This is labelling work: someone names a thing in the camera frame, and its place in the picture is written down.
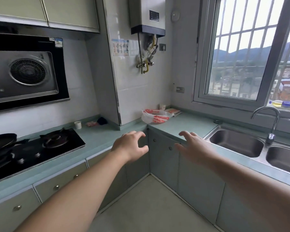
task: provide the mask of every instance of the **electrical outlet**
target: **electrical outlet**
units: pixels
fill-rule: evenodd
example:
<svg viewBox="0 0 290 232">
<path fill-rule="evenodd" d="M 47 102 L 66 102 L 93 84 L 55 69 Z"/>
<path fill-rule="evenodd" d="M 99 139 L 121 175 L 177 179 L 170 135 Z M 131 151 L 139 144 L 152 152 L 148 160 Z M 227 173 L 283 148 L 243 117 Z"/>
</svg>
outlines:
<svg viewBox="0 0 290 232">
<path fill-rule="evenodd" d="M 159 51 L 166 51 L 166 44 L 159 44 Z"/>
<path fill-rule="evenodd" d="M 185 88 L 184 87 L 176 87 L 176 92 L 177 93 L 185 93 Z"/>
</svg>

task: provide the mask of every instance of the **stainless steel sink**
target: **stainless steel sink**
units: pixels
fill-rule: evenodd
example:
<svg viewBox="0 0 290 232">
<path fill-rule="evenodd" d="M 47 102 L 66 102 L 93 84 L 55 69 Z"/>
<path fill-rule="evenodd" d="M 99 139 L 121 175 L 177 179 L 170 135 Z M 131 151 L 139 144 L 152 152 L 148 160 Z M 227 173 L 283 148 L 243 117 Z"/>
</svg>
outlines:
<svg viewBox="0 0 290 232">
<path fill-rule="evenodd" d="M 248 134 L 225 129 L 215 132 L 209 140 L 211 143 L 251 158 L 258 157 L 264 146 L 263 142 Z"/>
<path fill-rule="evenodd" d="M 204 137 L 208 142 L 247 156 L 255 161 L 290 173 L 290 146 L 232 128 L 217 126 Z"/>
<path fill-rule="evenodd" d="M 270 147 L 266 160 L 274 167 L 290 172 L 290 148 Z"/>
</svg>

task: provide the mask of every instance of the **red and white plastic bag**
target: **red and white plastic bag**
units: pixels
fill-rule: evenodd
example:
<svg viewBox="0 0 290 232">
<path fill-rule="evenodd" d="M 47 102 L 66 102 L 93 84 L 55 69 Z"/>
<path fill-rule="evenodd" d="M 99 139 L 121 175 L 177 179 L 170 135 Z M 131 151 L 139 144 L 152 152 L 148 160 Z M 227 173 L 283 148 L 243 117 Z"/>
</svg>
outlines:
<svg viewBox="0 0 290 232">
<path fill-rule="evenodd" d="M 170 117 L 174 116 L 169 112 L 157 109 L 145 109 L 142 111 L 143 115 L 141 119 L 146 123 L 164 123 L 169 120 Z"/>
</svg>

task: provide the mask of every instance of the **hand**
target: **hand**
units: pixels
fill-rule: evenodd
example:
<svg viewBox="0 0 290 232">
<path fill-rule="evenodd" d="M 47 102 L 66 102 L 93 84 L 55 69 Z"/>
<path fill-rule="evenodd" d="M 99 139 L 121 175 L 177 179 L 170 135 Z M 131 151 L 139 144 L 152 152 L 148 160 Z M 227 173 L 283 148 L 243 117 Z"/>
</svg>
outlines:
<svg viewBox="0 0 290 232">
<path fill-rule="evenodd" d="M 145 133 L 131 131 L 118 138 L 112 147 L 112 152 L 119 152 L 127 162 L 133 162 L 148 152 L 148 146 L 139 148 L 138 140 L 145 137 Z"/>
<path fill-rule="evenodd" d="M 184 147 L 181 144 L 176 143 L 175 147 L 181 152 L 181 154 L 192 162 L 208 166 L 211 160 L 219 157 L 209 143 L 199 137 L 196 133 L 182 131 L 179 135 L 185 137 L 188 146 Z"/>
</svg>

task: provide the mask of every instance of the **floor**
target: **floor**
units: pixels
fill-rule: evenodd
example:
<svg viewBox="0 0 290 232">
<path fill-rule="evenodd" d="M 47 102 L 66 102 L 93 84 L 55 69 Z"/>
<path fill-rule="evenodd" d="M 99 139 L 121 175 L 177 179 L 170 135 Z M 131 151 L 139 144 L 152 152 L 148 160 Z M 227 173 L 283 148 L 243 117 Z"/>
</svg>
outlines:
<svg viewBox="0 0 290 232">
<path fill-rule="evenodd" d="M 88 232 L 94 231 L 219 232 L 152 176 L 97 216 Z"/>
</svg>

